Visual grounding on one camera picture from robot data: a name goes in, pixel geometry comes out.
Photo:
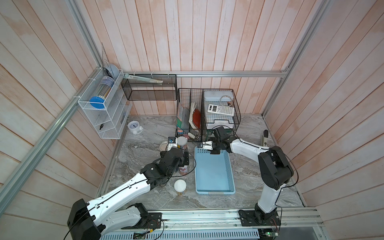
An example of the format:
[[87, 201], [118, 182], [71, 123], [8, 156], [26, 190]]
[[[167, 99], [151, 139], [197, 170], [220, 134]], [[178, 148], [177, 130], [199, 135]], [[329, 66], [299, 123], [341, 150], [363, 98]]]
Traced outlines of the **white lid red can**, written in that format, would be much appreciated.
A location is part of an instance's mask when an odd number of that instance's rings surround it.
[[180, 175], [181, 175], [181, 176], [185, 176], [185, 175], [189, 172], [188, 168], [189, 168], [188, 165], [179, 167], [179, 173], [180, 173]]

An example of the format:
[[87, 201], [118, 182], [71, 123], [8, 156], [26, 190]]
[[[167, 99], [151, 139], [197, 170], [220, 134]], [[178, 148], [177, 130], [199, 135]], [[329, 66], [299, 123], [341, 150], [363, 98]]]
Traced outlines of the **silver can blue label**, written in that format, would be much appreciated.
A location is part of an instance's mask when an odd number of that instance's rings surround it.
[[168, 147], [169, 147], [169, 143], [167, 141], [164, 141], [162, 142], [160, 145], [159, 145], [159, 150], [161, 152], [166, 152], [168, 151]]

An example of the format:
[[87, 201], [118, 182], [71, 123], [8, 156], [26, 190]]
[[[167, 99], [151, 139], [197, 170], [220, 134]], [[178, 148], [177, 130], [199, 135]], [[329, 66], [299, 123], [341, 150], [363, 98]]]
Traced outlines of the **white lid colourful can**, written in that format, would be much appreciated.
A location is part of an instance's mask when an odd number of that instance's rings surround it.
[[183, 150], [188, 149], [188, 139], [186, 137], [183, 137], [183, 136], [178, 137], [176, 139], [176, 143], [177, 143], [178, 148], [183, 149]]

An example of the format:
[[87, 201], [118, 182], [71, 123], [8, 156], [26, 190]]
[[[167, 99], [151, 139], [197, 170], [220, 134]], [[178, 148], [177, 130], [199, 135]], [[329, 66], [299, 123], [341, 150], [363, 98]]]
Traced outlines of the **light blue plastic basket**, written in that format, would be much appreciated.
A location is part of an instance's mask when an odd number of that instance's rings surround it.
[[200, 195], [233, 195], [236, 193], [232, 165], [227, 151], [218, 155], [195, 147], [196, 192]]

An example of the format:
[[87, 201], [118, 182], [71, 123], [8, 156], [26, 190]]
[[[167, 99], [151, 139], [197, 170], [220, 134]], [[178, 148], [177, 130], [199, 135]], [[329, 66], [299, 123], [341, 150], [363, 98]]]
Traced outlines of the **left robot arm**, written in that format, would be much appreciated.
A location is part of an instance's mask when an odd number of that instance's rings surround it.
[[133, 204], [126, 210], [121, 208], [154, 188], [166, 185], [179, 167], [189, 164], [189, 154], [172, 147], [109, 193], [88, 202], [76, 201], [67, 221], [66, 235], [73, 240], [99, 240], [121, 228], [148, 226], [148, 211], [143, 204]]

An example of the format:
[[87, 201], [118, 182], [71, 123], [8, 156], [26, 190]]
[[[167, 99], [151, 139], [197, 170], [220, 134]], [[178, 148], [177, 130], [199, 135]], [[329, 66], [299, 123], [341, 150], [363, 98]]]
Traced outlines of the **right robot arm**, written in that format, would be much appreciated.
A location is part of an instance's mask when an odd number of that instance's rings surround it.
[[262, 147], [237, 136], [230, 136], [222, 126], [215, 128], [213, 134], [209, 141], [202, 143], [204, 149], [212, 154], [219, 154], [220, 151], [239, 154], [259, 163], [264, 182], [262, 195], [254, 211], [239, 210], [242, 226], [278, 225], [280, 216], [277, 201], [282, 189], [288, 187], [294, 175], [294, 169], [283, 150], [278, 146]]

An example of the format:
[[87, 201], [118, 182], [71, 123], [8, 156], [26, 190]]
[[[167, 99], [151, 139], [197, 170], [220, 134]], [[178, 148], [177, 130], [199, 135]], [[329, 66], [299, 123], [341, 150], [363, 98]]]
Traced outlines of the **white lid yellow can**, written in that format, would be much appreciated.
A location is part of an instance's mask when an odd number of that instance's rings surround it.
[[174, 189], [181, 196], [187, 189], [187, 183], [184, 180], [177, 180], [174, 183]]

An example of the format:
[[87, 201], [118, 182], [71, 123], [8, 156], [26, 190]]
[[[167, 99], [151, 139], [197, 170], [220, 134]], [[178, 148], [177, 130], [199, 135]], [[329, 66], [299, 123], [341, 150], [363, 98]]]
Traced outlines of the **white calculator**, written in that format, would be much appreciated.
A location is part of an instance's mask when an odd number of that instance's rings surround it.
[[235, 108], [209, 104], [208, 113], [233, 117], [235, 115]]

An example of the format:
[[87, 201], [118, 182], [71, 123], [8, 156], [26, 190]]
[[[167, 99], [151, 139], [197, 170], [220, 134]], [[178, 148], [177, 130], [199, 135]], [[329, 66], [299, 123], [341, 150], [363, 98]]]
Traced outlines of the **small white alarm clock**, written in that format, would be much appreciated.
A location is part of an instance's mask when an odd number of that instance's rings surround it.
[[143, 131], [143, 126], [138, 121], [131, 121], [128, 123], [128, 129], [134, 135], [138, 135]]

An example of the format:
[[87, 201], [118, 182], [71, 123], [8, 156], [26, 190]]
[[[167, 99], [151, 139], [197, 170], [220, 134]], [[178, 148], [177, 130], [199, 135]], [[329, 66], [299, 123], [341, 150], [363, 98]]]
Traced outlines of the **green white ruler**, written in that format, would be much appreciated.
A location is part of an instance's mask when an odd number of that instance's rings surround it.
[[124, 75], [125, 79], [131, 80], [131, 81], [136, 81], [140, 83], [151, 83], [151, 84], [162, 84], [162, 80], [157, 80], [157, 79], [152, 79], [152, 78], [147, 78], [147, 77], [141, 77], [137, 75], [130, 75], [130, 74], [125, 74]]

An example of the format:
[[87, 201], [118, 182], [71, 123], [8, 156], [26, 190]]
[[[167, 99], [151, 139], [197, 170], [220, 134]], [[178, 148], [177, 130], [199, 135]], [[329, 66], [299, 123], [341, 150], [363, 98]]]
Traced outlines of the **blue lid clear tube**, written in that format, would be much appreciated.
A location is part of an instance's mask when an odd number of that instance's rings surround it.
[[104, 109], [106, 99], [115, 84], [115, 80], [112, 77], [104, 76], [90, 98], [90, 104], [93, 108]]

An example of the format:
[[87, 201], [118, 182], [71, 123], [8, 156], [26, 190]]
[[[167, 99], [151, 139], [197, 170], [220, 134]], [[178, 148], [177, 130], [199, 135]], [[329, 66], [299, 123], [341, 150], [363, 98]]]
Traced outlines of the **grey blue round disc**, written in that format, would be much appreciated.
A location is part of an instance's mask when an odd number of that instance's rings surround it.
[[114, 80], [117, 80], [118, 76], [120, 75], [119, 69], [110, 63], [104, 65], [104, 71], [108, 77], [111, 77]]

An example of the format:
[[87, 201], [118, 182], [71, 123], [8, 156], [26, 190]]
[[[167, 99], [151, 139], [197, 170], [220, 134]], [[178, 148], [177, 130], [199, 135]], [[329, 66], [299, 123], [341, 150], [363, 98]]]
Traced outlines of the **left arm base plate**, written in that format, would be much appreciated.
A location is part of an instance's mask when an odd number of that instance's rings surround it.
[[162, 213], [148, 213], [147, 216], [141, 218], [139, 222], [132, 227], [123, 227], [122, 230], [150, 229], [156, 230], [162, 227]]

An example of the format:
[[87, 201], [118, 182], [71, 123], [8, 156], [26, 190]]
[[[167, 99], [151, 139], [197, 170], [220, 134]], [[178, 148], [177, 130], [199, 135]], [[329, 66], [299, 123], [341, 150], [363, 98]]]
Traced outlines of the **black mesh wall basket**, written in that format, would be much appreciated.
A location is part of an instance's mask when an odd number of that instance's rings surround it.
[[123, 78], [121, 87], [129, 101], [175, 101], [177, 76], [171, 74], [130, 74], [162, 80], [162, 84], [140, 83]]

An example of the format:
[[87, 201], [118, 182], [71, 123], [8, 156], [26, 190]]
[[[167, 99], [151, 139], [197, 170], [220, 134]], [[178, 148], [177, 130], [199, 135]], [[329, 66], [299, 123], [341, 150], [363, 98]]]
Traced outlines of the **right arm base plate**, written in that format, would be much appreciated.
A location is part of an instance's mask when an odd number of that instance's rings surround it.
[[280, 226], [281, 223], [277, 209], [268, 214], [261, 210], [239, 210], [238, 214], [243, 227]]

